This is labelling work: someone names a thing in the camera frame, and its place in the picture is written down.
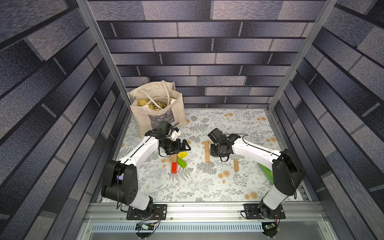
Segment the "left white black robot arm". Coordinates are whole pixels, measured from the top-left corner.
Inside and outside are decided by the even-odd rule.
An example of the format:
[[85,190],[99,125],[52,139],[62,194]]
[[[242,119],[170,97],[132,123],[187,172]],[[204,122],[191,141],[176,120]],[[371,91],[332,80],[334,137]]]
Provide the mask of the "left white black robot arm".
[[138,171],[154,152],[163,149],[166,157],[191,150],[187,140],[178,138],[176,125],[161,121],[157,128],[145,133],[143,140],[120,160],[108,160],[103,170],[101,196],[117,203],[117,208],[126,205],[137,210],[146,219],[153,210],[153,198],[141,193],[138,186]]

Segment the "red block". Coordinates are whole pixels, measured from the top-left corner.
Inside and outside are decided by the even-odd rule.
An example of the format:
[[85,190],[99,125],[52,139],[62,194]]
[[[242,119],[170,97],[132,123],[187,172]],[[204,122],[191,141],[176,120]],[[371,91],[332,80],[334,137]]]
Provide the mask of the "red block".
[[172,163],[172,167],[171,167],[171,173],[172,174],[176,174],[177,173],[177,167],[178,167],[177,163]]

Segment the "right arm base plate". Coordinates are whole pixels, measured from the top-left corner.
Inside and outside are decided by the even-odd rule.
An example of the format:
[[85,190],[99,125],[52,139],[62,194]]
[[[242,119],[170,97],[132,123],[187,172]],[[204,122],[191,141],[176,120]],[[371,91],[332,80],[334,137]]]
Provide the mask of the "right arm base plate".
[[248,220],[284,220],[286,219],[285,211],[282,205],[275,210],[269,209],[265,204],[260,207],[258,203],[244,204],[244,218]]

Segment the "green block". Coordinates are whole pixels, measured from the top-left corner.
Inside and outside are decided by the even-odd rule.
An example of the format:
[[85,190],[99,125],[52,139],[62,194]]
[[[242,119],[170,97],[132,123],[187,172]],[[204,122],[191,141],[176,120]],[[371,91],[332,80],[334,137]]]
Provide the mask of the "green block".
[[185,169],[185,168],[187,167],[187,163],[186,163],[183,159],[181,159],[181,158],[179,158],[179,159],[177,160],[177,163],[178,163],[178,165],[180,165],[183,169]]

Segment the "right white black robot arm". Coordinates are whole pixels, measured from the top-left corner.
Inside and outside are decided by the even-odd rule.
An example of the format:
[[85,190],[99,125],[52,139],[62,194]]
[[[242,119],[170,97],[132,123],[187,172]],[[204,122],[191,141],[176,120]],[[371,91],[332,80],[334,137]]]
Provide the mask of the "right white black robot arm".
[[247,142],[243,136],[226,135],[219,129],[208,134],[212,141],[210,155],[229,159],[230,155],[241,155],[256,161],[273,175],[273,185],[258,205],[258,213],[263,219],[279,216],[281,204],[289,196],[296,196],[297,189],[305,177],[305,170],[297,154],[289,149],[270,150]]

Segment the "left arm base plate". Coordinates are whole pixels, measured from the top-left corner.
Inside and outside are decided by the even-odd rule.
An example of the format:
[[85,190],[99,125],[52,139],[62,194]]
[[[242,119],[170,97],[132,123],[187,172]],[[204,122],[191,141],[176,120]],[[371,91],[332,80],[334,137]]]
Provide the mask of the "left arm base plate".
[[149,205],[146,210],[139,210],[133,207],[129,207],[126,220],[165,220],[168,212],[167,204],[154,204]]

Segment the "yellow block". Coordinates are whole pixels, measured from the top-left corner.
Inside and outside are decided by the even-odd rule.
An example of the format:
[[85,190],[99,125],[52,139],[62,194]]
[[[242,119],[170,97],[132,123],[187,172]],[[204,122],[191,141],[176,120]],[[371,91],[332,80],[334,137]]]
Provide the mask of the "yellow block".
[[188,155],[187,152],[180,152],[180,153],[178,153],[178,158],[179,158],[179,159],[183,159],[183,158],[185,158],[187,155]]

